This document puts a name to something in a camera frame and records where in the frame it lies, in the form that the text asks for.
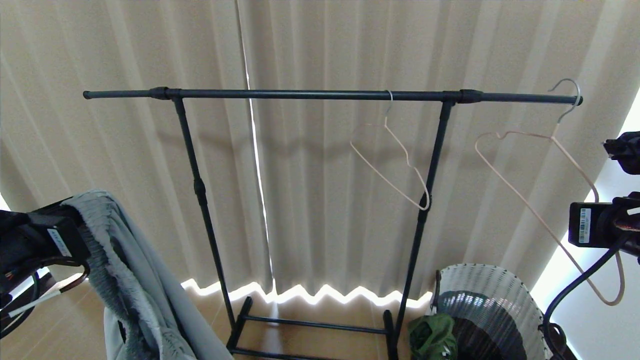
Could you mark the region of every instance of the white label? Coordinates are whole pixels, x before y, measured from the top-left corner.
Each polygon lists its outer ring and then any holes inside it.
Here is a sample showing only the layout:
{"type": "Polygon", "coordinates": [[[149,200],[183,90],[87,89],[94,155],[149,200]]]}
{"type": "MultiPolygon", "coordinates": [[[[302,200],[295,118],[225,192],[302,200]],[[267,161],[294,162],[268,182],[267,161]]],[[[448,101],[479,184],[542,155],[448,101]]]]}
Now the white label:
{"type": "Polygon", "coordinates": [[[49,232],[49,235],[51,235],[53,242],[56,243],[58,250],[60,250],[60,254],[62,254],[62,256],[71,257],[71,251],[69,251],[69,248],[67,247],[67,244],[65,244],[65,241],[62,240],[62,236],[60,236],[58,230],[47,229],[47,231],[49,232]]]}
{"type": "Polygon", "coordinates": [[[591,209],[580,209],[580,231],[578,234],[578,242],[582,244],[589,243],[589,233],[591,232],[591,209]]]}

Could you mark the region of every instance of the clothes rack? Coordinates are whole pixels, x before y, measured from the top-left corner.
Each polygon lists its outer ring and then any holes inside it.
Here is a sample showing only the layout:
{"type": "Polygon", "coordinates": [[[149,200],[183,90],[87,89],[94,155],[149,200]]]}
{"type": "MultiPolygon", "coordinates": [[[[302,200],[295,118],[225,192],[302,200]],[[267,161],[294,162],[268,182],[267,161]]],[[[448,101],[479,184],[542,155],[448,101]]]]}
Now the clothes rack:
{"type": "MultiPolygon", "coordinates": [[[[187,122],[187,115],[184,109],[185,98],[217,98],[217,99],[316,99],[316,100],[373,100],[373,101],[388,101],[390,100],[390,94],[388,91],[322,91],[322,90],[187,90],[180,88],[167,88],[156,87],[149,90],[119,90],[119,91],[85,91],[83,92],[85,99],[98,99],[98,98],[128,98],[128,97],[151,97],[159,100],[171,100],[175,105],[175,111],[178,114],[178,120],[182,129],[182,135],[184,137],[184,143],[187,149],[189,157],[189,164],[191,165],[191,171],[193,173],[193,187],[195,195],[198,199],[200,209],[202,211],[202,218],[205,223],[207,236],[209,239],[209,245],[211,246],[211,252],[220,279],[220,288],[222,296],[227,309],[227,315],[231,324],[231,335],[227,341],[227,348],[232,354],[244,354],[256,357],[266,357],[272,359],[304,359],[304,360],[329,360],[324,357],[314,356],[302,356],[302,355],[289,355],[289,354],[274,354],[270,352],[261,352],[256,350],[250,350],[246,348],[238,347],[238,340],[242,334],[243,327],[247,321],[258,322],[271,322],[282,323],[287,325],[299,325],[308,327],[320,327],[325,329],[335,329],[342,331],[357,331],[368,332],[371,334],[383,334],[387,341],[387,355],[390,360],[397,360],[397,341],[402,328],[404,320],[404,312],[406,310],[406,301],[411,290],[411,283],[413,280],[413,273],[418,260],[418,253],[420,250],[420,243],[422,241],[422,233],[424,232],[424,226],[427,221],[427,215],[430,208],[420,210],[418,213],[417,225],[415,228],[415,235],[413,237],[413,245],[411,248],[411,254],[409,258],[409,264],[406,274],[406,282],[404,284],[404,290],[402,292],[402,300],[400,302],[400,308],[397,314],[397,320],[394,324],[391,311],[385,310],[383,313],[384,328],[376,329],[370,327],[357,327],[338,325],[333,323],[320,323],[320,322],[308,322],[300,320],[286,320],[277,318],[267,318],[262,316],[249,315],[249,311],[253,304],[251,297],[247,297],[244,304],[238,314],[238,317],[234,316],[233,309],[231,308],[231,301],[229,301],[229,294],[227,290],[227,284],[225,282],[225,276],[222,269],[222,263],[220,261],[220,253],[218,252],[218,245],[216,243],[216,236],[214,233],[213,225],[211,222],[211,215],[209,208],[207,207],[207,197],[205,196],[206,189],[202,178],[200,177],[200,171],[198,169],[198,162],[193,148],[193,142],[191,140],[191,133],[189,132],[189,124],[187,122]]],[[[438,162],[440,161],[440,153],[444,144],[445,133],[447,131],[447,123],[451,116],[451,110],[456,104],[472,104],[477,102],[534,102],[534,103],[548,103],[548,104],[574,104],[576,100],[578,105],[582,103],[582,98],[577,99],[576,96],[559,96],[559,95],[541,95],[541,94],[503,94],[503,93],[485,93],[479,90],[464,89],[459,91],[442,91],[442,92],[409,92],[409,91],[394,91],[394,101],[436,101],[442,103],[440,110],[440,121],[438,124],[438,130],[436,132],[436,138],[433,146],[433,153],[431,154],[431,161],[429,164],[429,172],[427,174],[426,188],[429,192],[429,196],[432,194],[433,183],[438,168],[438,162]]],[[[426,205],[427,194],[423,193],[420,199],[420,205],[424,207],[426,205]]]]}

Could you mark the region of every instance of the curtain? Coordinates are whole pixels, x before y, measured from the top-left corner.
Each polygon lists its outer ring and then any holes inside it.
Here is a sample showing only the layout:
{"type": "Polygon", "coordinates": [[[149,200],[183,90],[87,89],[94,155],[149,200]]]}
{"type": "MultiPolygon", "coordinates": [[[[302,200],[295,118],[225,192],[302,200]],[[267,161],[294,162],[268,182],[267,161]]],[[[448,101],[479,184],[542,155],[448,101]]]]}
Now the curtain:
{"type": "MultiPolygon", "coordinates": [[[[545,93],[585,102],[558,139],[595,176],[640,84],[640,3],[211,1],[0,3],[0,192],[31,210],[105,188],[179,279],[217,281],[170,101],[83,90],[274,88],[545,93]],[[562,85],[558,94],[572,94],[562,85]]],[[[385,101],[185,100],[230,290],[329,284],[402,290],[420,181],[381,131],[385,101]]],[[[549,133],[566,106],[459,104],[433,190],[412,298],[436,269],[507,268],[532,285],[556,245],[473,150],[488,131],[549,133]]],[[[394,102],[389,127],[426,177],[438,103],[394,102]]],[[[561,234],[588,187],[544,140],[487,139],[489,155],[561,234]]]]}

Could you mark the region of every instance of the green cloth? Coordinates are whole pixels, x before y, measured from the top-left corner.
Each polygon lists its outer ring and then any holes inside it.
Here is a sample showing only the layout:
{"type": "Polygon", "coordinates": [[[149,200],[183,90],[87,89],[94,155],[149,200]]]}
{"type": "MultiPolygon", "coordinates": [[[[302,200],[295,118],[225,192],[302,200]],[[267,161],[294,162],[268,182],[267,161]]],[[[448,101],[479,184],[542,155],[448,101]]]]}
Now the green cloth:
{"type": "Polygon", "coordinates": [[[458,345],[453,324],[453,318],[444,313],[410,321],[409,346],[413,356],[418,360],[456,360],[458,345]]]}

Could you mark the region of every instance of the floor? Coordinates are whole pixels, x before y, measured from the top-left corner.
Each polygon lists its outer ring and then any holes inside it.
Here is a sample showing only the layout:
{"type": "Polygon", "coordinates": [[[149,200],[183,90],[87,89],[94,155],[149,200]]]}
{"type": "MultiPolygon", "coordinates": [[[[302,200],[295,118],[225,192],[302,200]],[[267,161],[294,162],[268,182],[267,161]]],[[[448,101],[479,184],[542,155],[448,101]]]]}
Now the floor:
{"type": "MultiPolygon", "coordinates": [[[[201,297],[193,290],[186,291],[216,334],[226,343],[230,326],[221,293],[218,291],[201,297]]],[[[243,302],[244,299],[233,302],[235,314],[240,311],[243,302]]],[[[251,314],[382,328],[382,312],[387,308],[396,319],[396,302],[377,307],[365,297],[357,297],[348,304],[325,297],[318,304],[310,305],[296,297],[283,304],[267,304],[260,295],[254,294],[251,314]]],[[[102,302],[87,283],[48,300],[38,306],[18,329],[0,341],[0,359],[105,359],[102,310],[102,302]]],[[[425,311],[426,306],[407,309],[405,318],[416,318],[425,311]]],[[[247,322],[239,346],[345,360],[387,358],[383,335],[262,322],[247,322]]],[[[409,359],[406,328],[403,329],[398,347],[400,359],[409,359]]],[[[235,358],[255,359],[238,355],[235,358]]]]}

